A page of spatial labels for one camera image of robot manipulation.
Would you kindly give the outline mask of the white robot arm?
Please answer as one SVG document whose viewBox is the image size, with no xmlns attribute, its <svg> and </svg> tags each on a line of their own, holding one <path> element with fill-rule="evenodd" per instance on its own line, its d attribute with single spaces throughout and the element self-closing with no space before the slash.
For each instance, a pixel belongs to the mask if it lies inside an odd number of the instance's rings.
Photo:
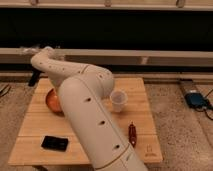
<svg viewBox="0 0 213 171">
<path fill-rule="evenodd" d="M 47 46 L 31 58 L 55 87 L 61 109 L 95 171 L 148 171 L 102 100 L 114 89 L 114 76 L 93 64 L 55 58 Z"/>
</svg>

